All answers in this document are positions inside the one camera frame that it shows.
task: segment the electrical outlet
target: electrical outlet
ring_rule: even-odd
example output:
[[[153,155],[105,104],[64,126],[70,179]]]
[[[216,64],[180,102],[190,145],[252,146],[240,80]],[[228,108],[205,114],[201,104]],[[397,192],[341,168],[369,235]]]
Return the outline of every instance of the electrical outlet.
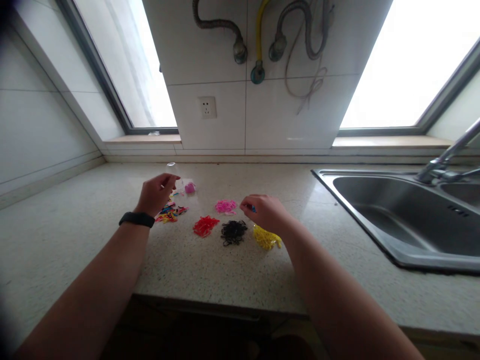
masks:
[[[215,106],[214,96],[201,96],[198,98],[200,104],[200,113],[202,119],[216,119],[217,108]]]

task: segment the windowsill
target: windowsill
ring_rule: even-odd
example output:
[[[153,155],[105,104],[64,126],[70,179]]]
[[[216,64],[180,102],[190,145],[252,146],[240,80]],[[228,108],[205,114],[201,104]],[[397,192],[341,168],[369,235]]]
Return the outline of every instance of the windowsill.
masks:
[[[181,144],[178,134],[158,136],[126,135],[108,141],[107,145],[121,144]],[[339,136],[333,141],[332,149],[446,149],[451,140],[432,136]]]
[[[332,149],[446,149],[451,140],[431,136],[343,136],[333,141]]]
[[[126,135],[116,137],[112,140],[104,141],[107,145],[113,144],[181,144],[180,135],[165,134],[165,135]]]

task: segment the sink basin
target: sink basin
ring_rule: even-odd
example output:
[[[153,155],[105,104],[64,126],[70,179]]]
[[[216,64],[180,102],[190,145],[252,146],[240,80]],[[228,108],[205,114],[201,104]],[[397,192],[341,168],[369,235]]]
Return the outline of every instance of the sink basin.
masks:
[[[441,185],[440,188],[454,198],[480,209],[480,184],[449,183]]]
[[[480,274],[480,184],[428,186],[414,173],[312,172],[396,265]]]

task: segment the chrome faucet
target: chrome faucet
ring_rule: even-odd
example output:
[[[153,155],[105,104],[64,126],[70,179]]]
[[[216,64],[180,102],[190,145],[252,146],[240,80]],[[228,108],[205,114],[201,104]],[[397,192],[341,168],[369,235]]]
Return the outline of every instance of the chrome faucet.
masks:
[[[453,183],[460,181],[467,176],[480,174],[480,168],[464,173],[446,170],[450,160],[466,147],[467,144],[478,134],[480,134],[480,118],[478,118],[452,146],[445,150],[442,155],[430,161],[425,168],[414,177],[414,179],[423,184],[431,184],[435,178],[447,183]]]

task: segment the granite countertop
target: granite countertop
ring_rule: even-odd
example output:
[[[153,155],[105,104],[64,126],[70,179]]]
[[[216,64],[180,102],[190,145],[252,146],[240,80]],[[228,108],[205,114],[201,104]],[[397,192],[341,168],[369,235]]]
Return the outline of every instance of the granite countertop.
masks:
[[[306,315],[287,250],[265,251],[238,210],[217,215],[217,200],[250,193],[279,197],[319,242],[400,326],[480,335],[480,279],[428,274],[393,265],[310,173],[312,168],[417,170],[411,166],[311,164],[179,164],[197,193],[177,197],[190,210],[151,230],[135,293],[173,300]],[[92,260],[135,206],[142,182],[159,163],[108,163],[0,211],[0,292],[19,344]],[[196,236],[200,216],[220,219]],[[239,246],[223,246],[221,223],[245,220]]]

